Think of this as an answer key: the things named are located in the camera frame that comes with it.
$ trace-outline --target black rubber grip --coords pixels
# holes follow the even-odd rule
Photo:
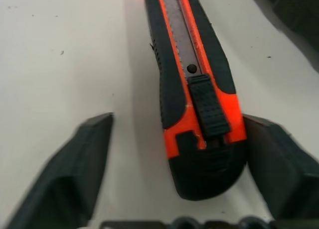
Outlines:
[[[219,89],[235,94],[233,78],[226,55],[199,0],[189,0],[204,49]]]
[[[248,165],[276,219],[319,218],[319,164],[277,124],[244,117]]]
[[[246,141],[218,145],[207,141],[207,148],[197,148],[193,132],[176,136],[179,156],[169,159],[170,170],[180,197],[197,201],[215,197],[229,189],[247,162]]]
[[[186,98],[159,0],[145,0],[154,52],[160,70],[160,112],[167,129],[184,114]]]
[[[113,115],[87,120],[47,163],[6,229],[76,229],[91,219]]]
[[[188,88],[204,138],[210,139],[230,131],[208,74],[187,78]]]

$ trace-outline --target white surface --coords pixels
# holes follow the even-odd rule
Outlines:
[[[319,74],[253,0],[201,3],[243,112],[284,125],[319,158]],[[217,198],[178,197],[149,43],[143,0],[0,0],[0,227],[75,127],[105,112],[116,121],[92,228],[103,219],[268,218],[248,171]]]

